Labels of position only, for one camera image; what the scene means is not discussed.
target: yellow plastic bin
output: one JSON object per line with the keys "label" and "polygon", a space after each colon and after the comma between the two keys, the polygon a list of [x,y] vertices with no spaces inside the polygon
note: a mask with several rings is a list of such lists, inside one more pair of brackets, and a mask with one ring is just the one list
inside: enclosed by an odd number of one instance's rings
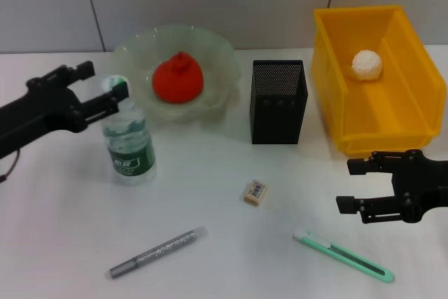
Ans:
{"label": "yellow plastic bin", "polygon": [[[400,6],[314,11],[311,71],[325,121],[349,155],[421,148],[439,134],[446,87]],[[360,50],[383,63],[375,81],[349,77]]]}

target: glass bowl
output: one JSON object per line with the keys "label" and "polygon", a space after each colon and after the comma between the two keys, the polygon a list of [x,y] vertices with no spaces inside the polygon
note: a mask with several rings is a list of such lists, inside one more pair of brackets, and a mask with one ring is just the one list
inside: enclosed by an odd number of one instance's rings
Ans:
{"label": "glass bowl", "polygon": [[[190,54],[201,66],[204,89],[194,100],[170,104],[153,91],[153,72],[162,62],[178,52]],[[223,107],[240,77],[232,45],[207,29],[169,25],[136,34],[120,44],[111,55],[114,74],[129,79],[135,102],[149,114],[165,120],[199,118]]]}

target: small eraser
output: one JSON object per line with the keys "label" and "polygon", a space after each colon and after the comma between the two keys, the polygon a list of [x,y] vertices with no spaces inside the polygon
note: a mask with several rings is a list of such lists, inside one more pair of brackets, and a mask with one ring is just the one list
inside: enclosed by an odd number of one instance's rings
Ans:
{"label": "small eraser", "polygon": [[253,180],[247,193],[244,195],[244,201],[258,206],[266,194],[267,186],[257,180]]}

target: red object in bowl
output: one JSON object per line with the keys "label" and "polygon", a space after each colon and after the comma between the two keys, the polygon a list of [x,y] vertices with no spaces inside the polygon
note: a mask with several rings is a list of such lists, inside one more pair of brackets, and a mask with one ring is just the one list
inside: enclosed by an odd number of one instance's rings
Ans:
{"label": "red object in bowl", "polygon": [[169,103],[185,103],[196,98],[204,88],[199,64],[189,54],[179,52],[163,62],[153,74],[157,97]]}

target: table surface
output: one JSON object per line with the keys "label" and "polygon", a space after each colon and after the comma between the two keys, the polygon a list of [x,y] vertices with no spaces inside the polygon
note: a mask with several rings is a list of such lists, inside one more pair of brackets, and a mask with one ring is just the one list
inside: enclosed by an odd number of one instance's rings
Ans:
{"label": "table surface", "polygon": [[[427,46],[448,80],[448,46]],[[448,292],[446,209],[420,223],[365,225],[341,215],[337,195],[392,193],[389,174],[349,176],[328,138],[310,79],[312,49],[239,50],[239,95],[214,121],[157,128],[157,176],[149,186],[115,182],[99,124],[53,132],[22,150],[0,185],[2,298],[441,298]],[[253,60],[301,59],[309,98],[298,146],[251,144]],[[25,93],[28,78],[92,60],[109,72],[108,53],[0,55],[0,104]],[[73,90],[89,98],[92,82]],[[448,159],[448,117],[426,148]],[[11,156],[3,159],[6,171]],[[246,184],[269,190],[257,208]],[[116,280],[109,268],[204,225],[206,239]],[[292,239],[297,226],[395,273],[384,284]]]}

